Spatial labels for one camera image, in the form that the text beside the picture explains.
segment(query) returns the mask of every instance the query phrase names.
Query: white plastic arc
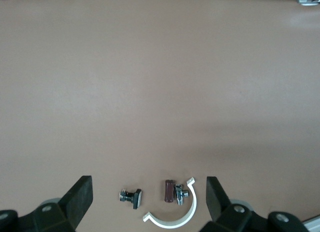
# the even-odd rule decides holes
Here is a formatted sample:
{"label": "white plastic arc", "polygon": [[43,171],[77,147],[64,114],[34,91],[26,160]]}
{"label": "white plastic arc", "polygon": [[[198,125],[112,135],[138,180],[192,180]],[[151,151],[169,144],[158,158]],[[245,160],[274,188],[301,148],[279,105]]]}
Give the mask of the white plastic arc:
{"label": "white plastic arc", "polygon": [[175,221],[163,221],[161,219],[158,219],[152,215],[152,213],[148,212],[143,216],[143,221],[146,222],[147,220],[152,221],[156,226],[159,226],[164,229],[175,229],[179,228],[191,220],[191,218],[194,216],[197,208],[197,197],[196,197],[196,192],[192,185],[195,183],[195,179],[192,177],[190,178],[187,182],[186,185],[189,187],[193,199],[192,199],[192,205],[191,208],[189,209],[188,213],[185,214],[182,218],[175,220]]}

